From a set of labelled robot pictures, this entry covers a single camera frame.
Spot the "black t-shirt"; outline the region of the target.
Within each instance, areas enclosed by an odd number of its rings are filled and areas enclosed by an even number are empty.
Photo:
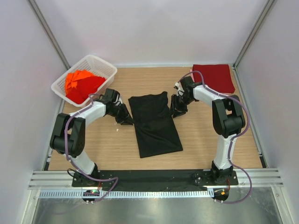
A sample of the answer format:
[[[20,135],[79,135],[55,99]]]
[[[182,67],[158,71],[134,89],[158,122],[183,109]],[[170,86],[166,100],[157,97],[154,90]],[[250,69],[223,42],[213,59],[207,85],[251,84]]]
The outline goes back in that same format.
[[[167,92],[128,99],[140,158],[183,151],[168,107]]]

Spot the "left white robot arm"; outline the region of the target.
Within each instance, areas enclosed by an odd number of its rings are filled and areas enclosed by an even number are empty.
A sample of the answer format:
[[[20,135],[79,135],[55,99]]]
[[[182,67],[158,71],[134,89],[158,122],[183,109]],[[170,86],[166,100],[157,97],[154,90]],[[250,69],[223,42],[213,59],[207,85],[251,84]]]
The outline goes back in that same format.
[[[90,104],[73,113],[57,115],[50,139],[50,148],[66,157],[83,182],[89,187],[101,180],[98,167],[85,151],[85,131],[94,121],[109,115],[120,125],[133,125],[134,121],[118,91],[106,89],[104,94],[90,94]]]

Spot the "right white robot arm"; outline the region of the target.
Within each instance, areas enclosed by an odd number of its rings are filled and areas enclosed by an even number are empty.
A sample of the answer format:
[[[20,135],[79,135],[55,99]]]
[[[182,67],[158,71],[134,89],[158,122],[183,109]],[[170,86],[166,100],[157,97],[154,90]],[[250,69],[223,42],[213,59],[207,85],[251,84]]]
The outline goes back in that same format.
[[[196,83],[190,76],[180,79],[174,88],[177,93],[171,96],[173,118],[186,114],[187,106],[195,101],[202,101],[212,108],[213,128],[218,134],[218,144],[210,178],[214,184],[221,185],[233,173],[230,161],[236,137],[246,124],[239,98],[221,94],[202,82]]]

